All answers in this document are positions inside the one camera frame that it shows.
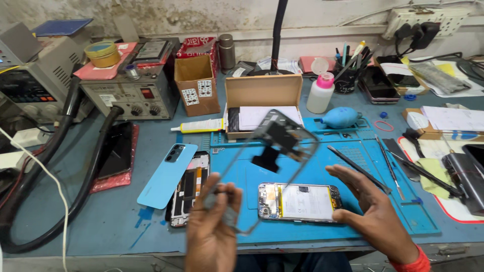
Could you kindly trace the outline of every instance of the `glue tube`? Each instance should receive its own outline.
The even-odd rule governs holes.
[[[224,129],[224,119],[210,119],[205,121],[182,123],[179,127],[171,128],[171,131],[181,131],[181,133],[197,133],[219,131]]]

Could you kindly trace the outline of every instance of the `pen holder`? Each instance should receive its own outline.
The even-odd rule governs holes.
[[[333,68],[334,76],[337,76],[343,69],[339,62]],[[356,69],[346,69],[341,76],[334,81],[334,92],[338,94],[352,94],[355,92]]]

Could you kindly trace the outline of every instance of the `metal bottle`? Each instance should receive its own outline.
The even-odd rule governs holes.
[[[220,35],[218,52],[222,73],[225,75],[235,66],[235,44],[232,35]]]

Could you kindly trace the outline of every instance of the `hand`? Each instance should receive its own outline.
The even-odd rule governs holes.
[[[390,261],[399,264],[415,262],[419,250],[400,222],[388,196],[362,173],[340,165],[326,166],[326,170],[348,186],[364,212],[361,216],[339,209],[334,211],[333,219],[357,230]]]
[[[242,202],[242,189],[233,183],[221,184],[218,173],[212,173],[195,201],[187,226],[187,272],[232,272],[237,259],[237,239],[232,228],[221,222],[227,205],[237,214]],[[218,186],[217,202],[207,211],[203,200],[213,186]]]

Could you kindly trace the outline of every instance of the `yellow container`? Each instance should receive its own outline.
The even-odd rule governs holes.
[[[103,41],[88,45],[84,52],[94,66],[106,68],[113,66],[121,60],[118,47],[111,41]]]

